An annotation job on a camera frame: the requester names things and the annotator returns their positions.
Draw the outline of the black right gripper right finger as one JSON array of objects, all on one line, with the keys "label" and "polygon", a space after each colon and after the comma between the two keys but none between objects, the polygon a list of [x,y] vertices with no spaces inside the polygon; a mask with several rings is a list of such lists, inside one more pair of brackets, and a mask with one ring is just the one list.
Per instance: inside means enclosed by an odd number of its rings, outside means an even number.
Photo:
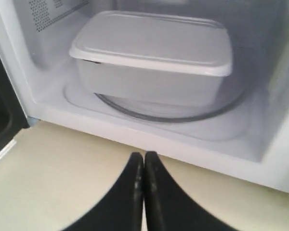
[{"label": "black right gripper right finger", "polygon": [[156,152],[146,152],[144,160],[144,205],[149,231],[235,230],[188,196]]}]

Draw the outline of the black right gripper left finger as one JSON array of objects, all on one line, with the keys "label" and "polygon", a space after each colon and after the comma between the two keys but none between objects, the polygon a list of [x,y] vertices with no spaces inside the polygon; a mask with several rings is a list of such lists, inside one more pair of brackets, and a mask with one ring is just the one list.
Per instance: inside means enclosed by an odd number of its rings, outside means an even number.
[{"label": "black right gripper left finger", "polygon": [[143,215],[144,160],[132,153],[106,195],[66,231],[140,231]]}]

